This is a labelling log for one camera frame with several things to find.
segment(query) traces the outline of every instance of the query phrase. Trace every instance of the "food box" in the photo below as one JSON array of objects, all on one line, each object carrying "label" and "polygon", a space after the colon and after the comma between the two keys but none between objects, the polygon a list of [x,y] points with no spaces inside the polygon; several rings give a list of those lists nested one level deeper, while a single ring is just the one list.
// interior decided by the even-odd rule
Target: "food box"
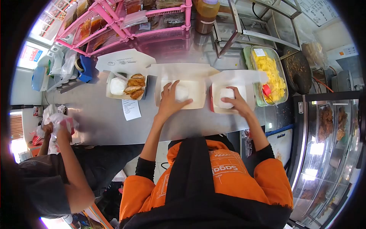
[{"label": "food box", "polygon": [[155,104],[157,107],[160,105],[163,87],[169,82],[180,80],[178,85],[185,86],[189,90],[189,98],[193,99],[191,104],[183,107],[184,110],[204,107],[206,80],[219,73],[209,64],[196,63],[152,64],[148,68],[148,72],[149,75],[157,76],[155,86]]},{"label": "food box", "polygon": [[136,100],[140,100],[145,96],[147,87],[148,69],[151,64],[156,64],[153,57],[138,52],[136,49],[127,49],[118,52],[105,54],[98,57],[95,68],[99,71],[110,71],[105,96],[113,99],[130,99],[130,95],[114,95],[111,93],[111,80],[116,77],[115,73],[126,73],[127,79],[134,74],[141,74],[145,78],[144,93]]},{"label": "food box", "polygon": [[240,95],[247,102],[251,110],[255,109],[255,99],[253,83],[267,82],[267,74],[263,71],[254,70],[227,70],[210,77],[212,85],[210,87],[212,112],[220,114],[239,114],[235,109],[225,109],[218,106],[220,100],[220,90],[228,86],[237,87]]}]

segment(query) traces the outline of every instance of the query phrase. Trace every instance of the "black sleeve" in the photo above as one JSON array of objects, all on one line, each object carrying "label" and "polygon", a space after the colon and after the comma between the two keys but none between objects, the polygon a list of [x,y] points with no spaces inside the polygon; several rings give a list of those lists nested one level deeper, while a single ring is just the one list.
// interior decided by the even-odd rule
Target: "black sleeve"
[{"label": "black sleeve", "polygon": [[155,162],[140,157],[137,159],[136,175],[146,177],[154,182],[154,171]]},{"label": "black sleeve", "polygon": [[258,152],[253,153],[249,157],[243,159],[243,162],[245,167],[247,168],[249,175],[251,175],[251,177],[254,177],[255,167],[262,161],[267,160],[269,158],[275,158],[271,144],[267,145]]},{"label": "black sleeve", "polygon": [[24,180],[28,197],[41,217],[55,219],[71,214],[61,176]]}]

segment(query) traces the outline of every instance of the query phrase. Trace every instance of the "glass display case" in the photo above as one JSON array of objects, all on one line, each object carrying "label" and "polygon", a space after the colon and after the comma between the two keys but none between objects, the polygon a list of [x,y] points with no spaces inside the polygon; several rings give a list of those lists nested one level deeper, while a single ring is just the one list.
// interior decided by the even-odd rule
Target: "glass display case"
[{"label": "glass display case", "polygon": [[295,155],[301,156],[296,155],[298,162],[290,179],[294,197],[290,220],[311,229],[327,226],[339,205],[344,204],[362,149],[358,99],[326,97],[328,100],[303,96],[297,108],[305,116],[301,128],[304,135],[298,143],[302,147],[293,148]]}]

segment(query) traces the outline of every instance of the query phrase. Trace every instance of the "orange shirt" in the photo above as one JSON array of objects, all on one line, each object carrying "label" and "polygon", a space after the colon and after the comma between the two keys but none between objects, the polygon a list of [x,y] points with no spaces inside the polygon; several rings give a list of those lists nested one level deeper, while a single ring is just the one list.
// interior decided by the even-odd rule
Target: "orange shirt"
[{"label": "orange shirt", "polygon": [[[273,158],[262,161],[254,169],[252,178],[237,152],[230,151],[219,141],[206,140],[206,143],[209,149],[213,149],[209,154],[216,193],[293,207],[290,183],[281,161]],[[127,177],[120,205],[120,221],[165,204],[169,175],[180,144],[168,150],[170,167],[156,185],[146,177]]]}]

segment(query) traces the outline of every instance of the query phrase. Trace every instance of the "fried food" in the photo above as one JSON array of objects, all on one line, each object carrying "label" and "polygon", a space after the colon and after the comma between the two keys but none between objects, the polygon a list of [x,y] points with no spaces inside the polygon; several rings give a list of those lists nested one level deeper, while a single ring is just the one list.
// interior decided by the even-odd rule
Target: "fried food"
[{"label": "fried food", "polygon": [[134,74],[133,76],[131,76],[131,79],[143,79],[143,75],[141,75],[141,74]]},{"label": "fried food", "polygon": [[327,137],[333,132],[333,111],[330,106],[326,106],[320,111],[320,124],[318,141],[324,142]]},{"label": "fried food", "polygon": [[138,90],[134,93],[131,94],[131,99],[137,99],[138,97],[140,97],[143,94],[144,90]]},{"label": "fried food", "polygon": [[127,87],[124,92],[126,93],[126,95],[130,95],[138,90],[141,90],[141,86],[131,86],[131,87]]},{"label": "fried food", "polygon": [[347,123],[347,114],[344,111],[344,107],[339,108],[338,113],[338,130],[337,130],[337,141],[341,140],[345,135],[345,128]]},{"label": "fried food", "polygon": [[142,78],[138,78],[138,79],[134,79],[134,78],[131,78],[128,80],[128,83],[127,83],[128,86],[145,86],[145,80]]}]

